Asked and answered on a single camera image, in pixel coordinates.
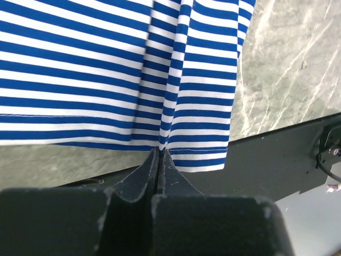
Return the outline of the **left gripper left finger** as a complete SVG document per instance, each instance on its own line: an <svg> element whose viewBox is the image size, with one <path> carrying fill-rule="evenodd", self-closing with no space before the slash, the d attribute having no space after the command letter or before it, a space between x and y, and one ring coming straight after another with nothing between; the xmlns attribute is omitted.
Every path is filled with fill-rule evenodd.
<svg viewBox="0 0 341 256"><path fill-rule="evenodd" d="M118 183L1 191L1 255L140 255L159 151Z"/></svg>

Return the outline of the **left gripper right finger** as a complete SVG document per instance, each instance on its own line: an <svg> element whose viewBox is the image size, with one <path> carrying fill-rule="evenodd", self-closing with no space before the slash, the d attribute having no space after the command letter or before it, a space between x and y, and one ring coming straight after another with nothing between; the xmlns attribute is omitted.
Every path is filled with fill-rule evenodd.
<svg viewBox="0 0 341 256"><path fill-rule="evenodd" d="M152 255L292 255L282 214L264 197L204 195L175 167L159 164L151 200Z"/></svg>

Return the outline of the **blue white striped tank top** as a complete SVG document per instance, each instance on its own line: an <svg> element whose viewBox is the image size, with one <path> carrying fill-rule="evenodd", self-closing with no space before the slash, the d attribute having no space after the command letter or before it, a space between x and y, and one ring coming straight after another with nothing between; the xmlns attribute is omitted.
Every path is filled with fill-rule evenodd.
<svg viewBox="0 0 341 256"><path fill-rule="evenodd" d="M1 1L1 145L220 170L254 1Z"/></svg>

